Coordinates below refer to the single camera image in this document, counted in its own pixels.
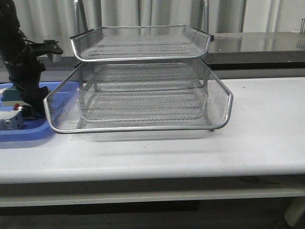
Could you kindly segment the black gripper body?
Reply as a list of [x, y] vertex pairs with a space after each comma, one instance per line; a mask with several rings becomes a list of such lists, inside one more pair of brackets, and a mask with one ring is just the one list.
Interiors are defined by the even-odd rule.
[[20, 91], [23, 98], [44, 98], [46, 88], [39, 87], [41, 72], [45, 66], [33, 53], [31, 45], [25, 48], [12, 59], [5, 59], [4, 64], [9, 72], [10, 81]]

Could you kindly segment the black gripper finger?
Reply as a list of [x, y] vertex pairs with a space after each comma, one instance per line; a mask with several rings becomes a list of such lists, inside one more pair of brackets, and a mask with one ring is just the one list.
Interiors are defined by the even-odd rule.
[[47, 86], [30, 86], [26, 90], [21, 90], [21, 97], [24, 102], [29, 104], [42, 118], [46, 117], [44, 109], [44, 98], [49, 94]]

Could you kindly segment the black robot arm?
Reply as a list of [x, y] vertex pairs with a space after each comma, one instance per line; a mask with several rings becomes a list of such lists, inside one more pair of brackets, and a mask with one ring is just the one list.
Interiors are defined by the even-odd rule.
[[45, 117], [43, 99], [47, 87], [40, 88], [44, 64], [33, 56], [32, 47], [24, 40], [20, 30], [15, 3], [12, 0], [0, 2], [0, 59], [9, 73], [9, 80], [19, 90], [24, 102], [31, 105], [41, 117]]

